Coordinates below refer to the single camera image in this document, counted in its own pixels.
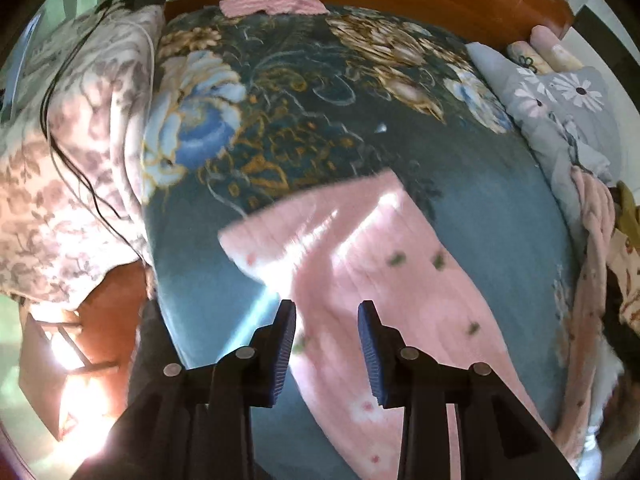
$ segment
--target metal screw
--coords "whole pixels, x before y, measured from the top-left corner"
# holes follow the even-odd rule
[[[491,367],[487,363],[475,363],[472,368],[476,374],[482,376],[487,376],[492,372]]]
[[[164,367],[162,371],[167,377],[175,377],[182,371],[182,367],[178,363],[171,363]]]
[[[402,359],[406,359],[407,361],[413,361],[414,359],[417,359],[419,356],[420,356],[420,351],[417,348],[414,348],[412,346],[405,346],[400,351],[400,357]]]
[[[251,346],[241,346],[236,350],[236,357],[238,359],[251,359],[255,355],[255,348]]]

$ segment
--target fabric fold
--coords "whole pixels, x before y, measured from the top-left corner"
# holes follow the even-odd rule
[[[602,339],[601,318],[605,311],[607,254],[616,214],[609,189],[597,178],[575,166],[571,177],[580,197],[582,224],[589,236],[586,259],[575,289],[567,386],[554,441],[565,458],[577,465],[591,410],[591,387]]]

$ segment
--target rolled blanket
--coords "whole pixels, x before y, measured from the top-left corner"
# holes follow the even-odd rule
[[[534,74],[551,74],[554,70],[526,41],[516,41],[507,47],[507,56],[515,64],[530,69]]]
[[[555,72],[574,72],[584,67],[583,63],[565,49],[556,35],[544,25],[537,25],[531,29],[529,44]]]

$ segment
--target pillow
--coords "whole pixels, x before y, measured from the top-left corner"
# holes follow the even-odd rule
[[[529,68],[534,74],[549,74],[554,70],[526,41],[516,41],[507,47],[507,56],[514,63]]]
[[[65,23],[34,51],[18,115],[0,126],[0,290],[66,308],[77,307],[108,270],[138,257],[98,221],[92,197],[52,157],[40,128],[50,81],[97,19],[90,12]],[[142,218],[150,43],[163,25],[159,6],[111,12],[63,72],[48,113],[51,135],[91,182],[100,212],[138,252],[145,245],[142,220],[134,220]]]
[[[577,57],[560,44],[551,29],[544,25],[531,29],[529,43],[556,72],[575,72],[584,67]]]
[[[618,126],[602,76],[590,67],[536,75],[488,46],[466,47],[540,162],[581,256],[586,232],[570,168],[584,167],[608,184],[619,179],[622,165]]]

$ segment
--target gray daisy pillowcase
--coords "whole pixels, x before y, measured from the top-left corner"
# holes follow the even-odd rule
[[[602,76],[591,67],[536,75],[481,43],[466,48],[535,153],[581,257],[587,233],[571,166],[605,184],[620,178],[622,166],[618,124]]]

